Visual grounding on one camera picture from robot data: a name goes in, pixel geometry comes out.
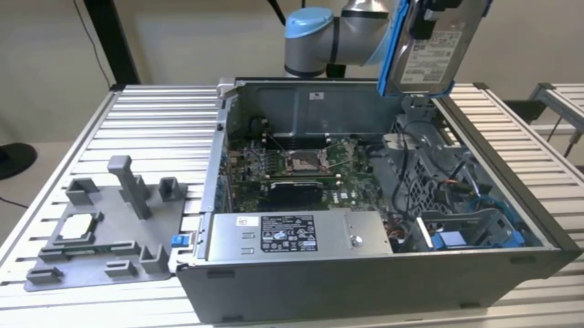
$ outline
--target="white wall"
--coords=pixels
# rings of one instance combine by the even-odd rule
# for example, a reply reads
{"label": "white wall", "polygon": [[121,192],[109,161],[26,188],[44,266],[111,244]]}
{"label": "white wall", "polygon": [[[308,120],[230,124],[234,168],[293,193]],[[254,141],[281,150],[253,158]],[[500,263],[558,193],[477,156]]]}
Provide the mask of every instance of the white wall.
{"label": "white wall", "polygon": [[[280,2],[288,14],[301,1]],[[338,13],[346,0],[308,2]],[[145,83],[281,76],[284,27],[264,0],[117,5]],[[584,82],[583,11],[582,0],[496,0],[457,81],[484,81],[505,98],[527,97],[542,81]],[[350,68],[348,75],[376,71]],[[2,0],[0,81],[0,143],[74,139],[107,89],[71,0]]]}
{"label": "white wall", "polygon": [[76,137],[106,81],[74,4],[0,1],[0,144]]}

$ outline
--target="hard drive label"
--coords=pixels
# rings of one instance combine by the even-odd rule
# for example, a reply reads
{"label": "hard drive label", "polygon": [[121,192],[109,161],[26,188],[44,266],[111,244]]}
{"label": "hard drive label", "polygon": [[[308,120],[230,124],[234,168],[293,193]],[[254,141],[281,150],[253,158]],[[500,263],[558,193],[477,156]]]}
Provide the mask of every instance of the hard drive label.
{"label": "hard drive label", "polygon": [[436,31],[432,39],[415,41],[403,84],[441,82],[461,36],[460,31]]}

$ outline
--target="black pole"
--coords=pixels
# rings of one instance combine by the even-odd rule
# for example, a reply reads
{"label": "black pole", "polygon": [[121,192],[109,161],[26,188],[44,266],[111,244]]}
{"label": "black pole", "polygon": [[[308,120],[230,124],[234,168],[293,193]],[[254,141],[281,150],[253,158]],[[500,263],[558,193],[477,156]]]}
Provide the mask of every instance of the black pole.
{"label": "black pole", "polygon": [[119,22],[114,0],[84,0],[99,43],[118,84],[139,84],[137,66]]}

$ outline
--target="blue latch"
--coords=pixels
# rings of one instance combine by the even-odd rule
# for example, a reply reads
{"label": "blue latch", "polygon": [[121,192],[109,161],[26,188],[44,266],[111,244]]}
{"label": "blue latch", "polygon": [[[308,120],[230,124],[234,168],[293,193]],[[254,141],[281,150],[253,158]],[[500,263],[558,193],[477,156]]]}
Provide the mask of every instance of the blue latch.
{"label": "blue latch", "polygon": [[185,234],[175,234],[171,239],[171,247],[189,247],[191,243],[191,237]]}

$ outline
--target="blue drive bracket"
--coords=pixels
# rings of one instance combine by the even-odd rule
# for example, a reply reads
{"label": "blue drive bracket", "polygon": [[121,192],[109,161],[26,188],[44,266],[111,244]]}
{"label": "blue drive bracket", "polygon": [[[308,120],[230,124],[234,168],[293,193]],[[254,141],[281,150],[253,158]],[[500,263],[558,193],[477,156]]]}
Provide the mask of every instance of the blue drive bracket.
{"label": "blue drive bracket", "polygon": [[396,0],[395,5],[399,2],[399,7],[393,10],[393,16],[390,17],[390,42],[388,47],[388,54],[385,55],[384,62],[381,63],[380,78],[377,81],[377,91],[382,96],[399,96],[399,94],[386,94],[385,88],[390,79],[392,62],[396,54],[396,47],[400,41],[400,33],[404,28],[404,21],[411,9],[409,0]]}

